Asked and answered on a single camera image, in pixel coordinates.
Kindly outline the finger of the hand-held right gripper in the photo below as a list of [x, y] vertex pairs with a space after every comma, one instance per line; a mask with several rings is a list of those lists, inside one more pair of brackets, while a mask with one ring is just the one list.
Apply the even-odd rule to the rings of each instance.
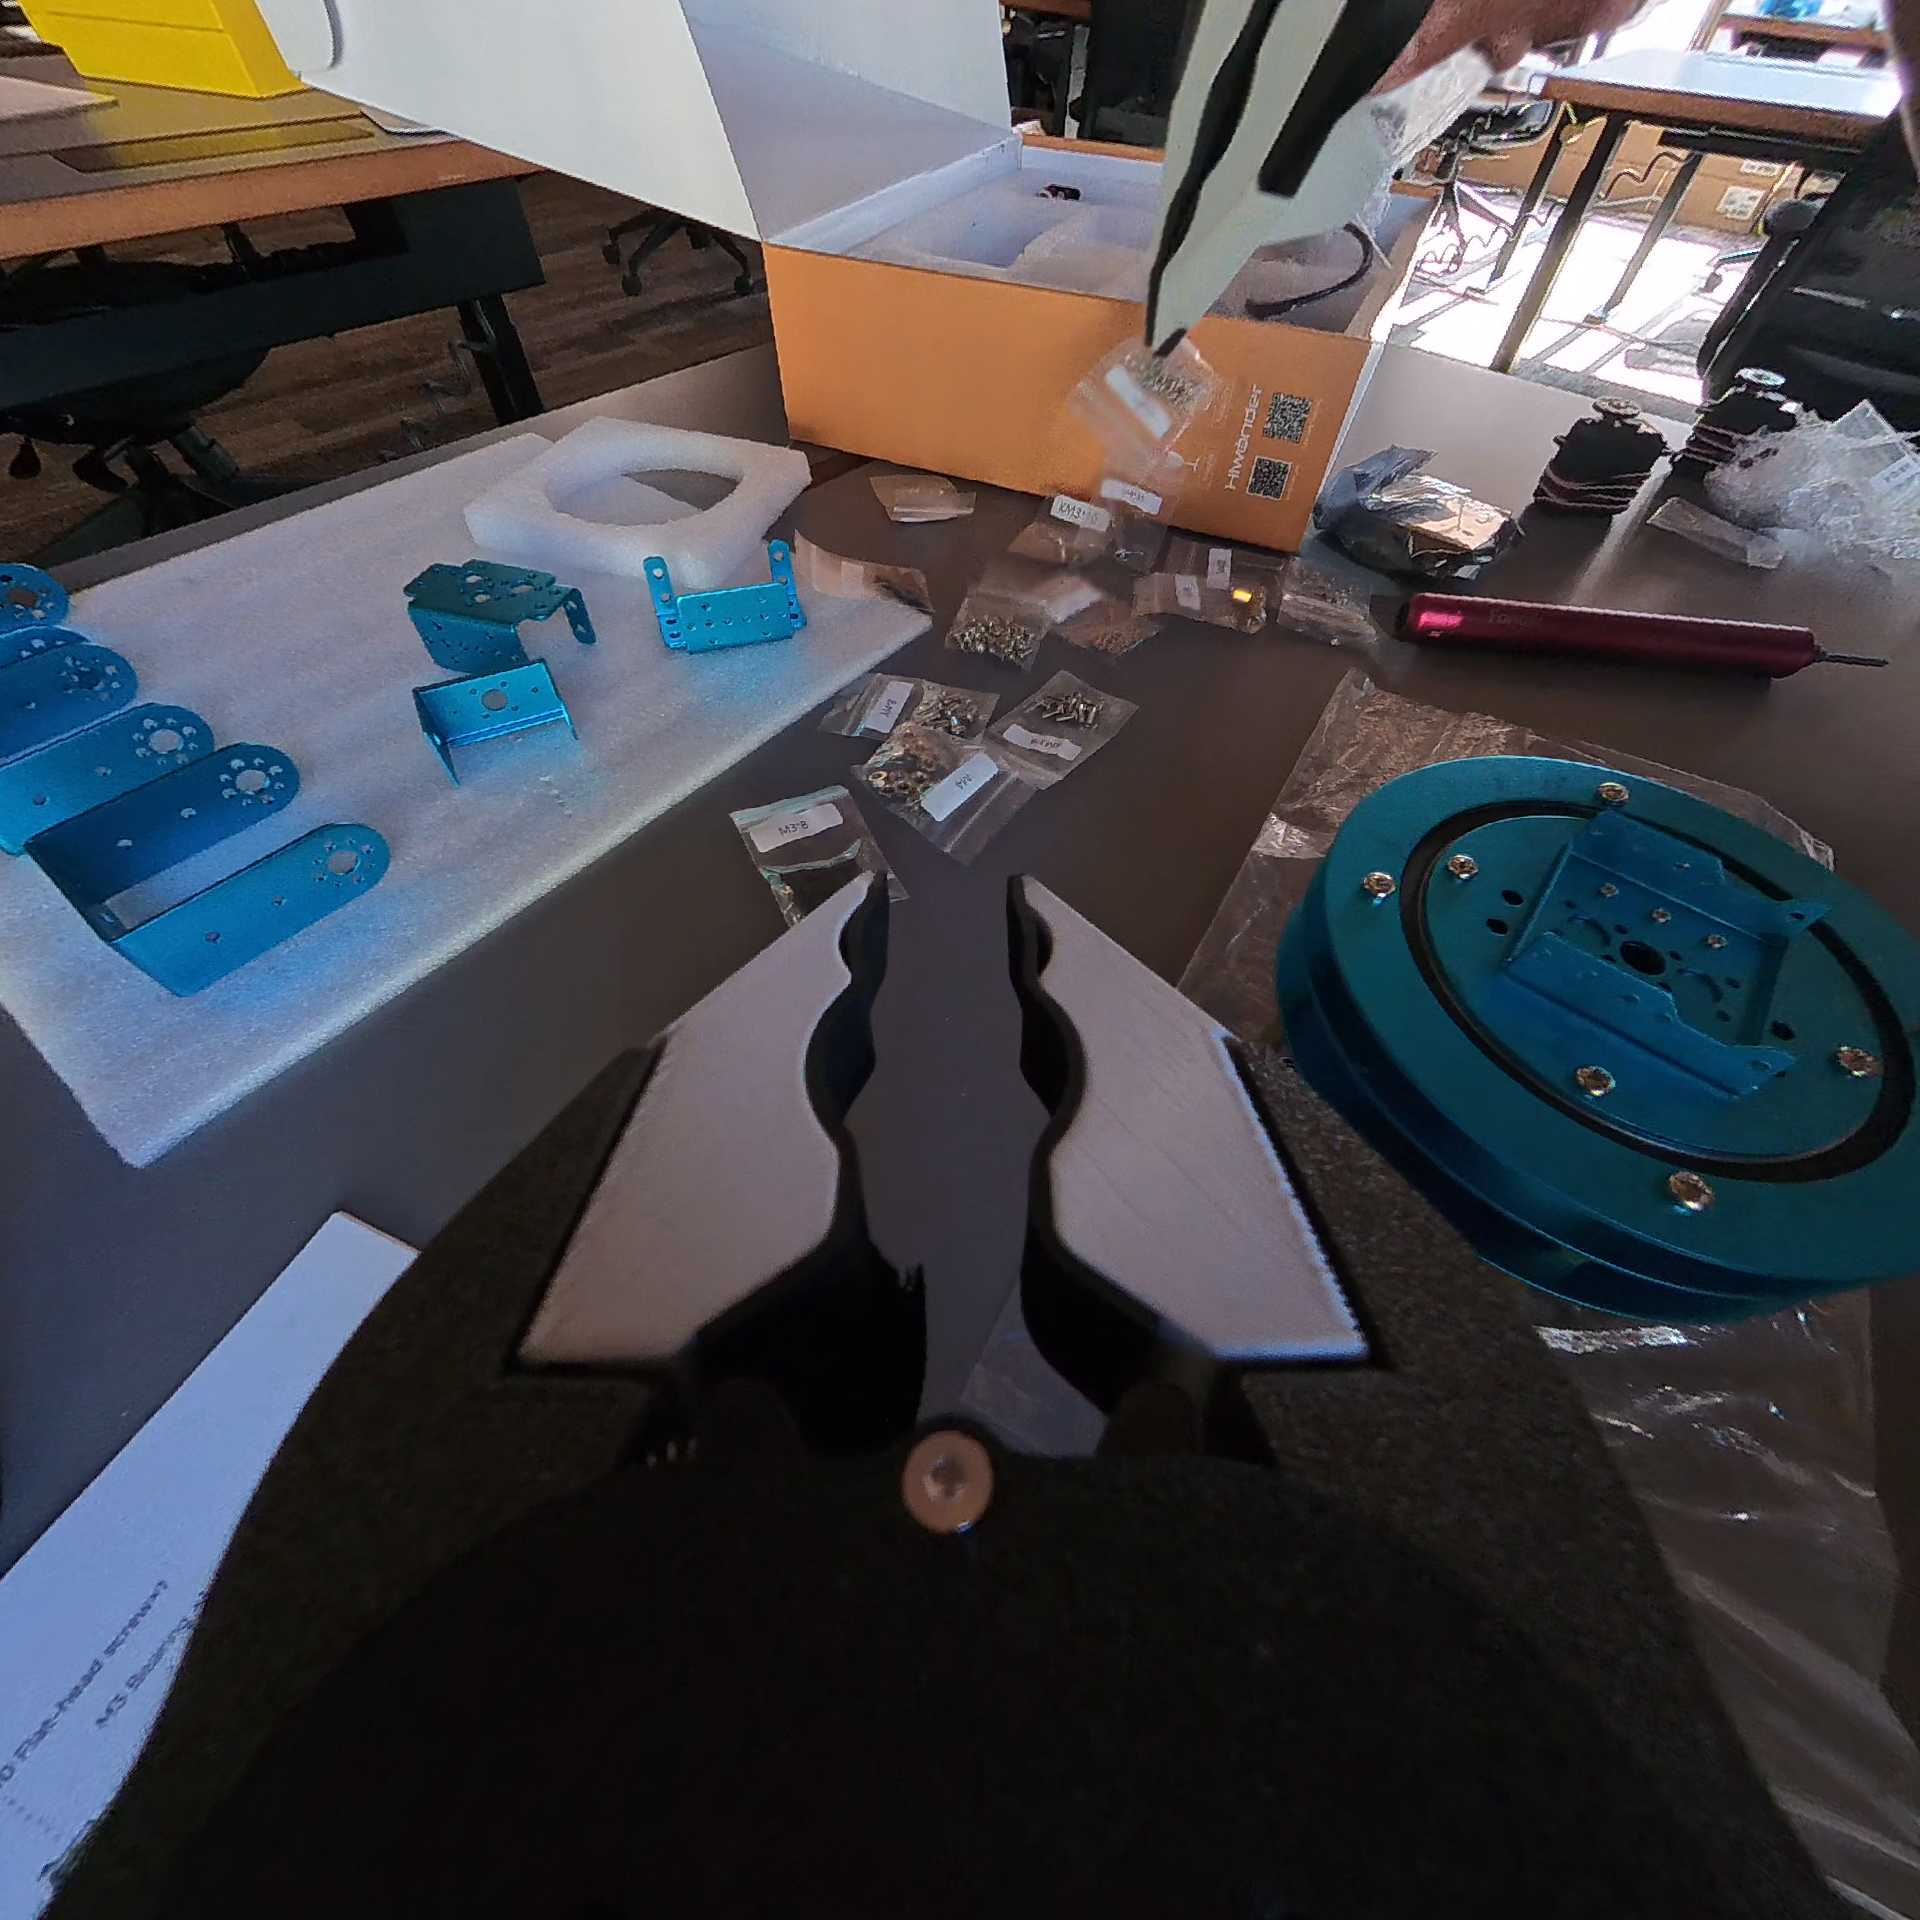
[[1177, 85], [1177, 328], [1246, 260], [1358, 219], [1495, 68], [1469, 41], [1382, 77], [1431, 5], [1207, 1]]
[[1338, 35], [1341, 1], [1207, 1], [1169, 119], [1145, 339], [1165, 350], [1279, 239], [1259, 173]]

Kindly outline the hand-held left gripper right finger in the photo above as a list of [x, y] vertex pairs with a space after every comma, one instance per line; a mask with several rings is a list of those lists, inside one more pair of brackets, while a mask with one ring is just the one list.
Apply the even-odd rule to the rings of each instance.
[[1038, 879], [1005, 905], [1019, 1064], [1047, 1110], [1021, 1275], [1047, 1359], [1365, 1359], [1228, 1031]]

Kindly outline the clear screw bag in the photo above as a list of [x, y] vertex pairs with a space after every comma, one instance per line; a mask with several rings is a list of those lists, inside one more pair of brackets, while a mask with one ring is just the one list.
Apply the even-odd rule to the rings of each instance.
[[1065, 407], [1100, 445], [1105, 476], [1177, 495], [1214, 483], [1228, 395], [1228, 376], [1189, 340], [1164, 351], [1130, 340], [1074, 382]]

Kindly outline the teal round turntable base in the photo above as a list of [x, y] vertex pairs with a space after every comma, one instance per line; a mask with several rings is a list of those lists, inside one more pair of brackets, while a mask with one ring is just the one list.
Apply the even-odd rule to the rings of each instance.
[[1916, 1273], [1916, 995], [1851, 881], [1573, 758], [1381, 784], [1277, 952], [1306, 1081], [1483, 1259], [1654, 1320]]

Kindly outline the red screwdriver handle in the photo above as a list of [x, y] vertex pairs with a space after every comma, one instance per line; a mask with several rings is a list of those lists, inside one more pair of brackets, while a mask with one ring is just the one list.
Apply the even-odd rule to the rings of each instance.
[[1724, 677], [1783, 681], [1812, 664], [1886, 667], [1849, 656], [1812, 631], [1779, 622], [1575, 607], [1485, 593], [1414, 592], [1394, 619], [1410, 645], [1523, 657], [1662, 664]]

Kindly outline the pile of small parts bags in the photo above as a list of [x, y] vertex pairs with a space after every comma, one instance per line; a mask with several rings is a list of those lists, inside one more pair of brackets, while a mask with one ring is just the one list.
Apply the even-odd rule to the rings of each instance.
[[900, 669], [852, 678], [820, 718], [820, 732], [850, 744], [850, 775], [734, 816], [783, 923], [801, 923], [855, 878], [887, 878], [902, 896], [874, 811], [971, 857], [1122, 732], [1135, 712], [1130, 699], [1070, 663], [1042, 677], [1051, 643], [1082, 657], [1121, 657], [1177, 616], [1225, 633], [1377, 643], [1365, 590], [1341, 574], [1172, 535], [1122, 508], [1116, 487], [1108, 508], [1107, 535], [1073, 523], [1070, 500], [1044, 508], [966, 590], [943, 649], [971, 660], [978, 686]]

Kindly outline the white instruction manual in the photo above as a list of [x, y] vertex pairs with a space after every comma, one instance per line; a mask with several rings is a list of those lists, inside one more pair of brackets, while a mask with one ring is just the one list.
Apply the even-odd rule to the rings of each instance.
[[52, 1899], [275, 1452], [417, 1249], [332, 1215], [2, 1583], [2, 1916]]

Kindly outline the person's right hand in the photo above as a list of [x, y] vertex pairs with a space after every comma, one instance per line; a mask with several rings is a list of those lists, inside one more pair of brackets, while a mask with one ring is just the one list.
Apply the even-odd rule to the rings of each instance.
[[1405, 80], [1475, 48], [1498, 72], [1526, 52], [1556, 41], [1606, 35], [1644, 12], [1644, 1], [1431, 1], [1422, 28], [1407, 38], [1378, 87]]

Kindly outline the orange white cardboard box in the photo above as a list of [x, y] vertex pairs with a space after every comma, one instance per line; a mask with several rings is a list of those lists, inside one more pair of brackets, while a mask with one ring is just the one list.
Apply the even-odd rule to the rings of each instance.
[[1141, 301], [777, 247], [1019, 137], [997, 5], [263, 5], [311, 87], [762, 247], [801, 441], [1090, 495], [1065, 407]]

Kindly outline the black servo motor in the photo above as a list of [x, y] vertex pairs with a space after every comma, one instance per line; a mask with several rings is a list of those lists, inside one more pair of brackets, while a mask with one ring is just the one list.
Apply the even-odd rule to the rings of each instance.
[[1614, 519], [1642, 493], [1674, 448], [1630, 400], [1596, 400], [1555, 441], [1529, 508], [1561, 519]]
[[1756, 437], [1793, 430], [1798, 416], [1801, 405], [1780, 373], [1742, 367], [1725, 393], [1700, 409], [1686, 443], [1670, 456], [1670, 471], [1697, 483], [1740, 456]]

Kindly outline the white foam sheet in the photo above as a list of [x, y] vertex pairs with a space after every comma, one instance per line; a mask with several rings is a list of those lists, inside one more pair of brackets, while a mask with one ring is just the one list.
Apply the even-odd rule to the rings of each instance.
[[387, 878], [229, 979], [173, 996], [93, 935], [29, 859], [4, 857], [4, 1011], [130, 1165], [199, 1132], [301, 1056], [417, 984], [558, 881], [828, 701], [927, 615], [830, 597], [804, 631], [711, 656], [660, 645], [639, 583], [566, 574], [597, 645], [551, 623], [578, 728], [541, 726], [461, 756], [451, 782], [411, 688], [431, 677], [403, 601], [429, 561], [491, 556], [463, 509], [547, 452], [517, 435], [326, 505], [159, 559], [77, 597], [81, 631], [121, 653], [140, 695], [202, 712], [221, 740], [287, 749], [301, 788], [279, 823], [211, 852], [181, 887], [362, 823]]

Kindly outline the black office chair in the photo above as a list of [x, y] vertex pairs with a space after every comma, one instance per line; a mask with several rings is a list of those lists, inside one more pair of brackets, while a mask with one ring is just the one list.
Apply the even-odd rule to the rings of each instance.
[[1892, 119], [1826, 198], [1795, 200], [1698, 350], [1703, 393], [1763, 367], [1822, 419], [1869, 400], [1917, 427], [1917, 187]]

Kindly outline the large clear plastic bag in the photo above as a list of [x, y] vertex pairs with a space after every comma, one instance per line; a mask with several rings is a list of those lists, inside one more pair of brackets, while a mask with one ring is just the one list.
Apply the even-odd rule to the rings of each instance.
[[[1279, 1045], [1276, 948], [1349, 811], [1417, 765], [1614, 761], [1349, 671], [1182, 975], [1238, 1040]], [[1523, 1293], [1614, 1452], [1714, 1681], [1837, 1893], [1917, 1916], [1916, 1744], [1882, 1688], [1898, 1548], [1878, 1500], [1865, 1293], [1714, 1328], [1625, 1323]]]

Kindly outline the small blue angled bracket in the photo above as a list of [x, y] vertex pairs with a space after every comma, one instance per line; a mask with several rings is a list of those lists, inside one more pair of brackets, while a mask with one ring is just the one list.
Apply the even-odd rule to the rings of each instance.
[[487, 669], [413, 688], [417, 719], [451, 782], [455, 752], [530, 728], [575, 726], [547, 660]]

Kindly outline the teal multi-hole bracket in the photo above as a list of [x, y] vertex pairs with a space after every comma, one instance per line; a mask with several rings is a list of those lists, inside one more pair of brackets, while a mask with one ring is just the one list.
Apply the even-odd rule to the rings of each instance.
[[538, 566], [490, 559], [426, 566], [405, 585], [406, 613], [437, 664], [457, 677], [515, 669], [533, 657], [521, 625], [565, 615], [575, 643], [597, 645], [586, 597]]

